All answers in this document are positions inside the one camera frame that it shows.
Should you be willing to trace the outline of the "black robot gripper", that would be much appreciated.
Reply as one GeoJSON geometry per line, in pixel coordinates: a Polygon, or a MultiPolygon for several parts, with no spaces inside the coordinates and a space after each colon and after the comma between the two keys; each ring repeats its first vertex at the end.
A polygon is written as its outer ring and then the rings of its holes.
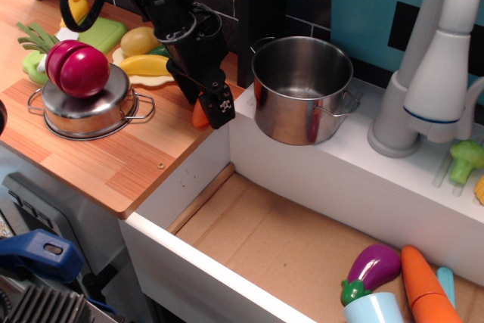
{"type": "Polygon", "coordinates": [[[141,0],[154,35],[169,52],[166,64],[189,104],[200,101],[213,129],[235,118],[234,98],[221,63],[228,54],[222,20],[195,0],[141,0]],[[203,92],[200,87],[219,91],[203,92]]]}

